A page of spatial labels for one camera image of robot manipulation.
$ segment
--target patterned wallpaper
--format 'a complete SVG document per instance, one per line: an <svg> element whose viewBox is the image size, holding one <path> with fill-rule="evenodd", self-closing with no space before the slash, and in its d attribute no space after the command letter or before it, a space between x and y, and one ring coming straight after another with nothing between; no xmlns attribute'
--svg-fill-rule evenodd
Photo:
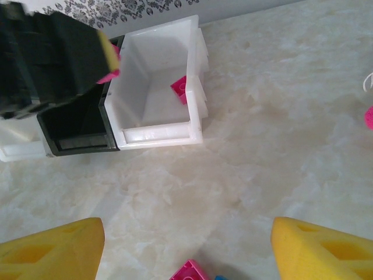
<svg viewBox="0 0 373 280"><path fill-rule="evenodd" d="M100 29L124 23L129 18L140 19L143 15L169 11L171 6L199 3L200 0L64 0L47 6L38 12L50 14L62 12L85 24Z"/></svg>

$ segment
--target white cable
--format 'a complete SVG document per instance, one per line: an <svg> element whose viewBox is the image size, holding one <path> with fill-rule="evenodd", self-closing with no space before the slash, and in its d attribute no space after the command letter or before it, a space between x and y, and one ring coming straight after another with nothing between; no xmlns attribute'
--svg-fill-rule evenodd
<svg viewBox="0 0 373 280"><path fill-rule="evenodd" d="M370 73L364 80L364 83L363 83L363 89L365 92L368 92L367 90L367 87L366 87L366 84L367 84L367 81L368 79L371 78L371 87L369 89L372 89L373 88L373 73Z"/></svg>

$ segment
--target black object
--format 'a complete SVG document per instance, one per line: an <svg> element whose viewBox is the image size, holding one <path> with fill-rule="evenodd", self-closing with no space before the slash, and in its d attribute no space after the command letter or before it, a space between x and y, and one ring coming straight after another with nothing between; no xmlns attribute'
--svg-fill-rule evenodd
<svg viewBox="0 0 373 280"><path fill-rule="evenodd" d="M111 40L122 46L124 36ZM55 156L118 151L104 107L110 82L96 85L73 102L37 114Z"/></svg>
<svg viewBox="0 0 373 280"><path fill-rule="evenodd" d="M67 104L110 73L97 30L59 12L0 4L0 117Z"/></svg>

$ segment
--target yellow sponge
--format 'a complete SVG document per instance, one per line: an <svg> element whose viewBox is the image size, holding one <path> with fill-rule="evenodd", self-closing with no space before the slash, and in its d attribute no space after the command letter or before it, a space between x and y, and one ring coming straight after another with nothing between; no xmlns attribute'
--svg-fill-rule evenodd
<svg viewBox="0 0 373 280"><path fill-rule="evenodd" d="M373 240L276 218L271 241L282 280L373 280Z"/></svg>
<svg viewBox="0 0 373 280"><path fill-rule="evenodd" d="M0 244L0 280L94 280L105 242L100 218Z"/></svg>
<svg viewBox="0 0 373 280"><path fill-rule="evenodd" d="M104 51L104 54L105 54L105 57L108 63L110 73L112 73L115 70L119 69L118 55L115 52L114 48L112 47L112 44L107 38L107 36L105 35L105 33L103 33L100 30L97 30L97 34L101 41L101 46L103 48L103 51Z"/></svg>

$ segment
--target pink object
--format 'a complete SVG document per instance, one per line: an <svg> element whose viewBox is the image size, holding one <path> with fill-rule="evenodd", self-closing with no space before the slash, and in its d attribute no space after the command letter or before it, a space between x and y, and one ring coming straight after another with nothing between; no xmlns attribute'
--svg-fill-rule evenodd
<svg viewBox="0 0 373 280"><path fill-rule="evenodd" d="M119 54L121 50L115 45L112 45L112 47L114 48L115 52L117 53L118 59L121 60L121 55ZM105 77L103 77L97 83L102 84L102 83L110 82L112 79L118 77L120 73L121 73L121 71L119 69L117 69L114 72L112 72L112 73L106 75Z"/></svg>
<svg viewBox="0 0 373 280"><path fill-rule="evenodd" d="M210 280L195 260L188 260L170 280Z"/></svg>
<svg viewBox="0 0 373 280"><path fill-rule="evenodd" d="M369 110L365 113L364 119L367 127L373 130L373 107L370 107Z"/></svg>
<svg viewBox="0 0 373 280"><path fill-rule="evenodd" d="M187 85L187 76L182 77L171 85L174 93L179 97L181 104L186 105L187 96L185 94L185 86Z"/></svg>

